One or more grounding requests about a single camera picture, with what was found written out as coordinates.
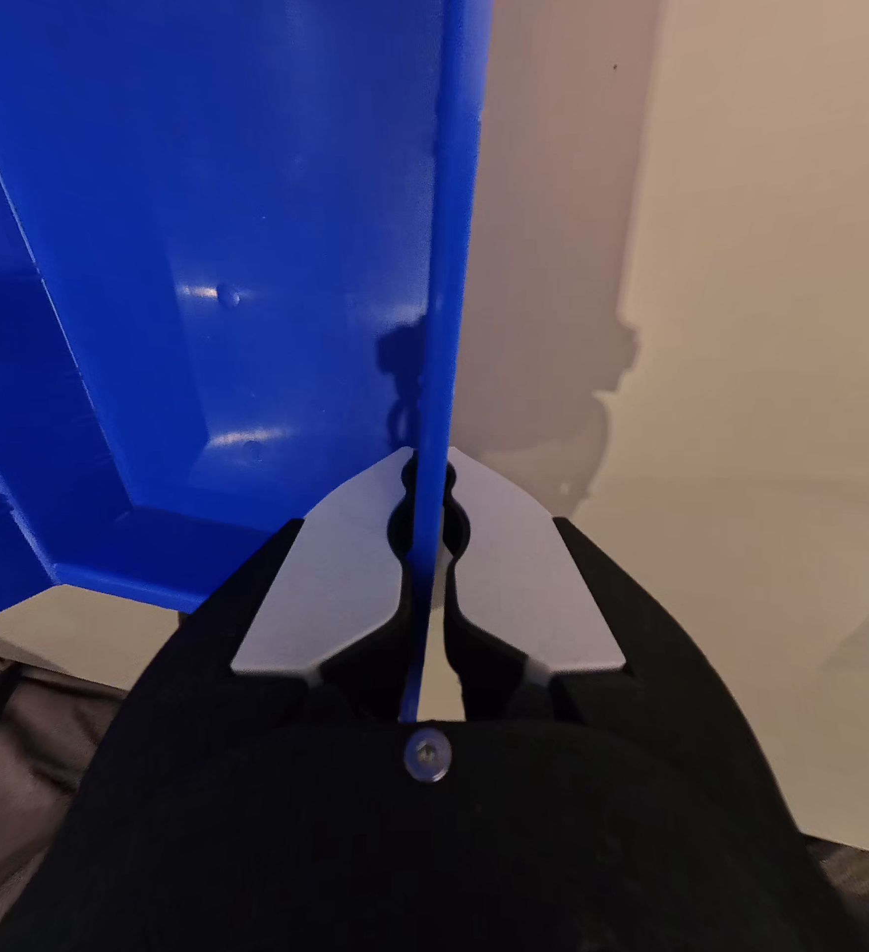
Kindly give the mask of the blue plastic bin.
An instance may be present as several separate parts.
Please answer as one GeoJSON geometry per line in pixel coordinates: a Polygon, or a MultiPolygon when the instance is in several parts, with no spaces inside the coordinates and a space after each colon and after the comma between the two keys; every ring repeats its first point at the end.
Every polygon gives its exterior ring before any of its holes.
{"type": "Polygon", "coordinates": [[[0,611],[191,613],[394,470],[430,605],[491,2],[0,2],[0,611]]]}

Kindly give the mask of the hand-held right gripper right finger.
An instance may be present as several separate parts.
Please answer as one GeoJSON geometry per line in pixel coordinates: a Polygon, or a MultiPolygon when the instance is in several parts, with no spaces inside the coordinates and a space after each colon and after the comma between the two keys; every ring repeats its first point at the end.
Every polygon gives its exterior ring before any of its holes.
{"type": "Polygon", "coordinates": [[[516,483],[448,454],[444,641],[464,694],[512,694],[626,657],[555,519],[516,483]]]}

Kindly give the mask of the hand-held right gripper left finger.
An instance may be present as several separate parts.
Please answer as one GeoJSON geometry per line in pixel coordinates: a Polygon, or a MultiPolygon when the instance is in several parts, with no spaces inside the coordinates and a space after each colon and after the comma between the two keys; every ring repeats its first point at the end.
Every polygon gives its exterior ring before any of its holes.
{"type": "Polygon", "coordinates": [[[313,506],[231,663],[315,685],[323,666],[394,620],[404,570],[389,539],[413,452],[402,447],[313,506]]]}

